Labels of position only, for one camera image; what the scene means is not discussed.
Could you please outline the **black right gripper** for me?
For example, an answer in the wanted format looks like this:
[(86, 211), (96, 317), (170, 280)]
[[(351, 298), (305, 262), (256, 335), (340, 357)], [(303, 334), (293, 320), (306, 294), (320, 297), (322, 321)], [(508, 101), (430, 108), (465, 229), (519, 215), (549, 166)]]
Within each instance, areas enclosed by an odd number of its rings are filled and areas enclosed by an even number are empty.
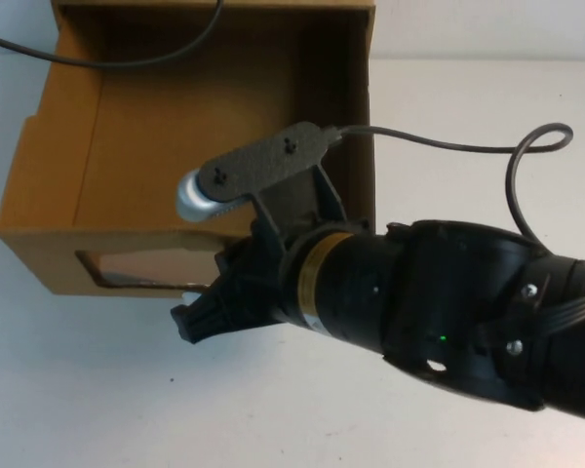
[(215, 290), (184, 292), (171, 310), (180, 337), (191, 344), (271, 325), (301, 327), (303, 318), (285, 291), (284, 253), (259, 222), (251, 235), (215, 255)]

